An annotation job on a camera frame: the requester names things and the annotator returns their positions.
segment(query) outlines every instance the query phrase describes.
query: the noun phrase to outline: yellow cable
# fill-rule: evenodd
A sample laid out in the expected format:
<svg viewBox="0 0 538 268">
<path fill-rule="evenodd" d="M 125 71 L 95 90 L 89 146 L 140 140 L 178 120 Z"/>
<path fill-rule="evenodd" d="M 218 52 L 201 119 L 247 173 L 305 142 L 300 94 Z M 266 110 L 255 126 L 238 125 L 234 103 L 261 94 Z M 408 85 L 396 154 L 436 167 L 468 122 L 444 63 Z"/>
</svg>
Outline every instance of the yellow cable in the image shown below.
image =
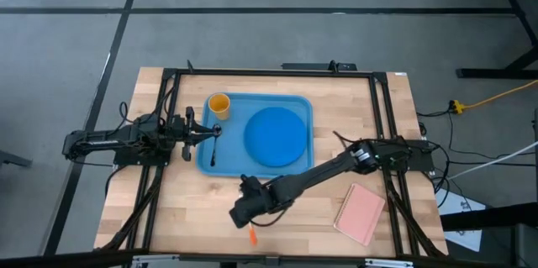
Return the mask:
<svg viewBox="0 0 538 268">
<path fill-rule="evenodd" d="M 493 97 L 491 97 L 491 98 L 488 98 L 488 99 L 483 100 L 483 101 L 481 101 L 481 102 L 475 103 L 475 104 L 473 104 L 473 105 L 465 105 L 465 104 L 462 104 L 462 108 L 463 108 L 463 109 L 469 109 L 469 108 L 479 107 L 479 106 L 481 106 L 481 105 L 483 105 L 483 104 L 485 104 L 485 103 L 492 102 L 493 100 L 498 99 L 498 98 L 500 98 L 500 97 L 502 97 L 502 96 L 506 96 L 506 95 L 508 95 L 508 94 L 510 94 L 510 93 L 512 93 L 512 92 L 517 92 L 517 91 L 520 91 L 520 90 L 522 90 L 522 89 L 524 89 L 524 88 L 530 87 L 531 85 L 533 85 L 533 84 L 535 84 L 535 83 L 537 83 L 537 82 L 538 82 L 538 80 L 534 80 L 534 81 L 532 81 L 531 83 L 527 83 L 527 84 L 523 85 L 522 87 L 516 87 L 516 88 L 511 89 L 511 90 L 509 90 L 509 91 L 507 91 L 507 92 L 502 92 L 502 93 L 500 93 L 500 94 L 497 95 L 497 96 L 493 96 Z"/>
</svg>

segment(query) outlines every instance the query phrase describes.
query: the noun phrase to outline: blue plate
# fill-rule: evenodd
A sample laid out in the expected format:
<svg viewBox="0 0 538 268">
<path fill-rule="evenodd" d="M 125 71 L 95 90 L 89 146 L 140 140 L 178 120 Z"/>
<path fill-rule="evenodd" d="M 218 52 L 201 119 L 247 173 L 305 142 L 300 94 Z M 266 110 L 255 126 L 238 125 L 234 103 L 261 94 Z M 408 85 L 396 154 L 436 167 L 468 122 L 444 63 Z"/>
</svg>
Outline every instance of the blue plate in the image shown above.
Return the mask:
<svg viewBox="0 0 538 268">
<path fill-rule="evenodd" d="M 273 178 L 280 175 L 296 175 L 314 165 L 314 120 L 312 105 L 305 97 L 294 95 L 251 94 L 226 92 L 231 104 L 229 118 L 225 121 L 217 119 L 211 112 L 206 100 L 200 122 L 205 127 L 213 127 L 218 123 L 222 134 L 214 139 L 207 139 L 191 151 L 196 167 L 204 174 L 211 176 L 258 176 Z M 266 166 L 255 160 L 245 147 L 245 128 L 251 118 L 266 108 L 283 108 L 294 113 L 302 122 L 305 134 L 303 152 L 296 160 L 281 166 Z M 211 166 L 211 156 L 215 149 L 215 164 Z"/>
<path fill-rule="evenodd" d="M 286 108 L 264 108 L 254 114 L 245 128 L 246 151 L 264 166 L 286 166 L 306 148 L 303 121 Z"/>
</svg>

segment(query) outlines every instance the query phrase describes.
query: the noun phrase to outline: orange marker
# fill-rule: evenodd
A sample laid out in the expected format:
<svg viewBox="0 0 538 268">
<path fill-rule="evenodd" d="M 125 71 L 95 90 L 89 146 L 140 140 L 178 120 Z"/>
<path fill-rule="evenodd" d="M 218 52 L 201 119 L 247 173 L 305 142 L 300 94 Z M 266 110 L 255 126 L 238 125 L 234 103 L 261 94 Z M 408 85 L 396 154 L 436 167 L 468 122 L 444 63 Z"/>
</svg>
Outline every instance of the orange marker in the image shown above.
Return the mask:
<svg viewBox="0 0 538 268">
<path fill-rule="evenodd" d="M 258 238 L 256 237 L 254 227 L 252 227 L 252 223 L 249 223 L 249 234 L 251 235 L 251 244 L 256 246 L 258 244 Z"/>
</svg>

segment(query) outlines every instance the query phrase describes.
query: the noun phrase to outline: white cable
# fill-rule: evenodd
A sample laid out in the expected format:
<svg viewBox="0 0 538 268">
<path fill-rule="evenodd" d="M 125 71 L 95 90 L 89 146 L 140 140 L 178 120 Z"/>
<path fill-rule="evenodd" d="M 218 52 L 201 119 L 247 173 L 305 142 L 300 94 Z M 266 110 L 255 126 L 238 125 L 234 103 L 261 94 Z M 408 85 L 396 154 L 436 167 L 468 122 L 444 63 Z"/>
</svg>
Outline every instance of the white cable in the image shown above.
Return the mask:
<svg viewBox="0 0 538 268">
<path fill-rule="evenodd" d="M 490 166 L 490 165 L 492 165 L 492 164 L 499 163 L 500 161 L 504 161 L 504 160 L 510 159 L 510 158 L 512 158 L 512 157 L 514 157 L 514 156 L 516 156 L 516 155 L 519 155 L 519 154 L 521 154 L 522 152 L 524 152 L 524 151 L 526 151 L 526 150 L 528 150 L 528 149 L 531 149 L 531 148 L 533 148 L 533 147 L 535 147 L 535 146 L 537 146 L 537 145 L 538 145 L 538 141 L 536 141 L 535 143 L 533 143 L 533 144 L 531 144 L 531 145 L 529 145 L 529 146 L 523 148 L 522 150 L 518 150 L 518 151 L 514 152 L 512 155 L 507 155 L 507 156 L 502 157 L 502 158 L 500 158 L 500 159 L 493 160 L 493 161 L 491 161 L 491 162 L 482 164 L 482 165 L 480 165 L 480 166 L 473 167 L 473 168 L 471 168 L 471 169 L 469 169 L 469 170 L 462 171 L 462 172 L 460 172 L 460 173 L 458 173 L 458 174 L 455 174 L 454 176 L 449 176 L 449 177 L 447 177 L 446 179 L 447 179 L 447 180 L 453 180 L 453 179 L 456 179 L 456 178 L 459 177 L 459 176 L 463 176 L 463 175 L 465 175 L 465 174 L 468 173 L 468 172 L 471 172 L 471 171 L 477 171 L 477 170 L 479 170 L 479 169 L 481 169 L 481 168 L 484 168 L 484 167 L 486 167 L 486 166 Z"/>
</svg>

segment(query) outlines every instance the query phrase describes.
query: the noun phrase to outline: pink book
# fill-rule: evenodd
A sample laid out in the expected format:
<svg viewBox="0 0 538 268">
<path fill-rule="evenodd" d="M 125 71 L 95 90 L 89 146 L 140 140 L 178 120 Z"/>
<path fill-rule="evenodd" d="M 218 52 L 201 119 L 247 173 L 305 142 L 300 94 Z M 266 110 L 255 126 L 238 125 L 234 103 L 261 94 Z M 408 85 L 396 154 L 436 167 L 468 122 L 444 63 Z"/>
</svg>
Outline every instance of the pink book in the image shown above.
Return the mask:
<svg viewBox="0 0 538 268">
<path fill-rule="evenodd" d="M 335 229 L 368 246 L 384 205 L 383 198 L 353 183 L 336 216 Z"/>
</svg>

